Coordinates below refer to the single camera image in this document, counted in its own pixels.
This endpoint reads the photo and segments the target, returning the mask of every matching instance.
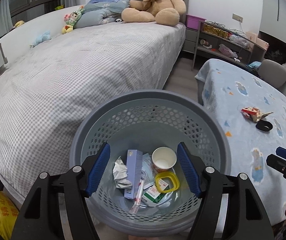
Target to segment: yellow plush toy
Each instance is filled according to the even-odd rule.
[[[175,26],[186,12],[183,0],[131,0],[130,8],[122,12],[124,22],[153,22]]]
[[[65,33],[69,33],[73,30],[73,26],[72,25],[65,25],[62,29],[62,34],[65,34]]]
[[[14,28],[17,28],[21,25],[23,25],[25,22],[24,21],[18,21],[15,25],[14,25]]]

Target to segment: wooden floor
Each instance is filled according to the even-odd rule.
[[[193,63],[191,56],[192,54],[189,53],[180,54],[163,89],[197,101],[197,82],[195,75],[208,59],[197,56],[194,69],[191,71]]]

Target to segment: gray checkered bedsheet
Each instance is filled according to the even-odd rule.
[[[0,178],[24,200],[38,174],[66,172],[73,136],[98,104],[162,89],[185,27],[110,23],[76,29],[31,49],[0,76]]]

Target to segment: laundry basket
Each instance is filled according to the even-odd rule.
[[[94,109],[78,128],[70,150],[70,167],[110,144],[110,160],[96,193],[86,199],[88,209],[101,222],[129,235],[158,237],[192,226],[200,199],[189,190],[179,162],[174,171],[180,188],[168,193],[157,207],[142,204],[130,213],[133,200],[115,187],[112,170],[128,149],[153,153],[161,146],[177,149],[184,142],[191,154],[222,173],[230,172],[230,151],[217,122],[196,102],[164,90],[138,90],[119,95]]]

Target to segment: cable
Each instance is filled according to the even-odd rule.
[[[214,25],[217,25],[217,26],[222,27],[222,28],[225,28],[225,25],[224,25],[224,24],[221,24],[221,23],[212,22],[212,21],[206,21],[206,22],[207,22],[207,23],[214,24]]]
[[[245,34],[245,32],[242,29],[242,23],[241,22],[240,22],[240,28],[241,28],[242,33]]]

